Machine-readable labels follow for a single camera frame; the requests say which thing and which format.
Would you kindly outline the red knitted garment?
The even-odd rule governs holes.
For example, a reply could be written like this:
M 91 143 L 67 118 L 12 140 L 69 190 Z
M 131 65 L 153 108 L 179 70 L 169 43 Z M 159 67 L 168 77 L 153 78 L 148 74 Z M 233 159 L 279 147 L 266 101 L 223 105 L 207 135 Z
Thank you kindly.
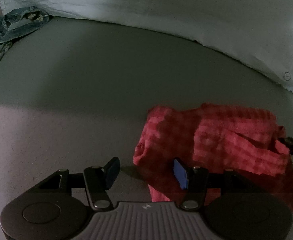
M 281 143 L 285 129 L 264 109 L 203 103 L 186 111 L 149 110 L 133 163 L 154 202 L 181 202 L 170 164 L 175 158 L 212 173 L 232 169 L 262 186 L 293 210 L 293 164 Z

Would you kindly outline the dark patterned garment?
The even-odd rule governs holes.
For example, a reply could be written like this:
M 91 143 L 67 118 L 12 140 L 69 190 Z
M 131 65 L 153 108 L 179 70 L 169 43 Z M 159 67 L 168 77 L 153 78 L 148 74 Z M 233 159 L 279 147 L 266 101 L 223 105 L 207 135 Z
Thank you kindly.
M 45 26 L 50 15 L 37 7 L 14 9 L 0 17 L 0 61 L 12 45 Z

